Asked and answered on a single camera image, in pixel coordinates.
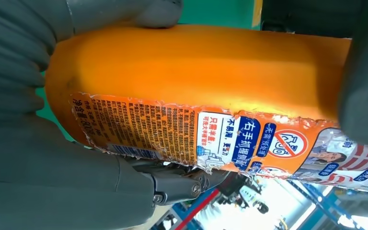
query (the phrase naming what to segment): barcode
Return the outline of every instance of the barcode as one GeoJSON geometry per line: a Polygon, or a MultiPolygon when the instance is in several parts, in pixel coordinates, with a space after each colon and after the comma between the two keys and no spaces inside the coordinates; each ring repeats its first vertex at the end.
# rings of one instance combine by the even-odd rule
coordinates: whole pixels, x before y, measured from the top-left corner
{"type": "Polygon", "coordinates": [[[115,151],[119,154],[125,154],[129,156],[137,156],[149,159],[158,159],[159,152],[147,150],[147,149],[136,149],[133,147],[121,146],[121,145],[112,145],[115,151]]]}

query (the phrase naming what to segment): plastic bottle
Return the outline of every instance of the plastic bottle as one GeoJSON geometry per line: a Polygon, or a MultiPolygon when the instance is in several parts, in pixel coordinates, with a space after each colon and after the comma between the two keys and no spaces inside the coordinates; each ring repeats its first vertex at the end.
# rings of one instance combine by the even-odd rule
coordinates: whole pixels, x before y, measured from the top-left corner
{"type": "Polygon", "coordinates": [[[60,43],[46,93],[71,136],[109,153],[368,190],[352,183],[366,165],[346,165],[368,146],[335,123],[349,45],[221,27],[114,26],[60,43]]]}

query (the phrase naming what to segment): bottle label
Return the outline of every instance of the bottle label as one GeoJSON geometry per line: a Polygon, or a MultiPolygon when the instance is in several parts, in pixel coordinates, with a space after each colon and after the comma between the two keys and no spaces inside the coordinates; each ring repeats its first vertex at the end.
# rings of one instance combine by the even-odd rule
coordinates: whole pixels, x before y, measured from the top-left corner
{"type": "Polygon", "coordinates": [[[368,146],[334,122],[87,93],[70,105],[108,153],[368,190],[368,146]]]}

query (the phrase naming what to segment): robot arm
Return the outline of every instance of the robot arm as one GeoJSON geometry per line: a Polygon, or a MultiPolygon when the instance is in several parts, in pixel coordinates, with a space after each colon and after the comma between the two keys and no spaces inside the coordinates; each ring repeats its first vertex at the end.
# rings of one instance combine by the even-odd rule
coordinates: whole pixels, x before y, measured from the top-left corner
{"type": "Polygon", "coordinates": [[[35,115],[35,89],[57,42],[123,19],[170,27],[180,10],[179,0],[0,1],[0,230],[122,229],[152,215],[153,178],[66,141],[35,115]]]}
{"type": "Polygon", "coordinates": [[[344,69],[339,122],[349,138],[368,145],[368,1],[362,4],[344,69]]]}

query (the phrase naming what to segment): red pole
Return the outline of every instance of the red pole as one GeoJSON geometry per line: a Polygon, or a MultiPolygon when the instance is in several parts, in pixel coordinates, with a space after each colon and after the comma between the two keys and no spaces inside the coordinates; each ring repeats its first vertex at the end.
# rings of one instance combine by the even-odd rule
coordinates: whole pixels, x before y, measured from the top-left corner
{"type": "Polygon", "coordinates": [[[188,214],[185,219],[183,219],[183,221],[180,223],[180,225],[177,226],[175,230],[182,230],[187,225],[187,223],[190,222],[196,216],[196,214],[203,208],[205,208],[216,196],[218,196],[218,194],[218,189],[214,189],[214,191],[212,191],[212,193],[207,196],[198,207],[196,207],[192,212],[190,212],[190,214],[188,214]]]}

